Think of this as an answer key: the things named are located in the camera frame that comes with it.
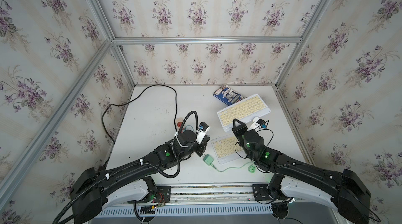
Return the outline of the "light green usb charger plug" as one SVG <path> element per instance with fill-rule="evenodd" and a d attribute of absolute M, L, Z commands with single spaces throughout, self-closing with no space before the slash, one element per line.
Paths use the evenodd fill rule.
<path fill-rule="evenodd" d="M 206 154 L 203 156 L 203 162 L 208 166 L 213 166 L 214 158 L 211 155 Z"/>

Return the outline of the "white keyboard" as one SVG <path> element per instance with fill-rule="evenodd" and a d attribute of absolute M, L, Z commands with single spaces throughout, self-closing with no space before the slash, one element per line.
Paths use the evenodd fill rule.
<path fill-rule="evenodd" d="M 218 163 L 223 165 L 237 159 L 246 159 L 246 154 L 241 146 L 239 146 L 236 137 L 225 136 L 213 139 L 212 147 L 217 157 Z"/>
<path fill-rule="evenodd" d="M 243 123 L 248 123 L 254 118 L 261 118 L 270 112 L 271 109 L 262 100 L 260 95 L 254 94 L 240 102 L 218 111 L 217 116 L 224 132 L 228 132 L 233 127 L 234 119 L 237 119 Z"/>

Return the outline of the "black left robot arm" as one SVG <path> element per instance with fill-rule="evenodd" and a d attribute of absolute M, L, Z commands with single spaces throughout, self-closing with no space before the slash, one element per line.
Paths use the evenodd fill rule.
<path fill-rule="evenodd" d="M 57 214 L 53 223 L 65 224 L 73 220 L 83 224 L 96 217 L 107 203 L 108 197 L 118 189 L 148 177 L 160 174 L 174 179 L 181 171 L 181 162 L 193 153 L 201 157 L 210 137 L 210 127 L 196 122 L 196 130 L 182 127 L 172 140 L 158 146 L 143 158 L 109 170 L 96 171 L 93 167 L 82 172 L 70 190 L 70 202 Z"/>

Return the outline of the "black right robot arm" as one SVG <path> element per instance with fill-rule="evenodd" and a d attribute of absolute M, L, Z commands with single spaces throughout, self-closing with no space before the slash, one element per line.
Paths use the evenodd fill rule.
<path fill-rule="evenodd" d="M 233 120 L 232 131 L 246 158 L 273 175 L 267 189 L 274 201 L 301 198 L 336 210 L 354 224 L 381 222 L 370 209 L 370 191 L 355 172 L 346 168 L 337 172 L 295 160 L 268 147 L 255 129 L 238 119 Z"/>

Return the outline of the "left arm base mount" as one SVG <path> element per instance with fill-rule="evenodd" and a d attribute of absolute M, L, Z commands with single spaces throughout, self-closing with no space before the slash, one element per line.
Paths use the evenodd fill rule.
<path fill-rule="evenodd" d="M 134 207 L 134 214 L 142 224 L 148 224 L 155 217 L 155 210 L 170 202 L 171 186 L 157 186 L 152 177 L 148 176 L 136 182 L 133 186 L 134 194 L 128 201 Z M 138 210 L 140 203 L 151 203 L 151 206 Z"/>

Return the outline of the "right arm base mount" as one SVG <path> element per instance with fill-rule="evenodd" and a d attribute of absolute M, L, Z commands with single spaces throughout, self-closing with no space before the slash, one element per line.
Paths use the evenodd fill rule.
<path fill-rule="evenodd" d="M 294 201 L 292 197 L 285 196 L 279 189 L 269 184 L 252 185 L 254 200 L 262 205 L 269 205 L 272 216 L 285 219 L 289 214 L 289 204 Z"/>

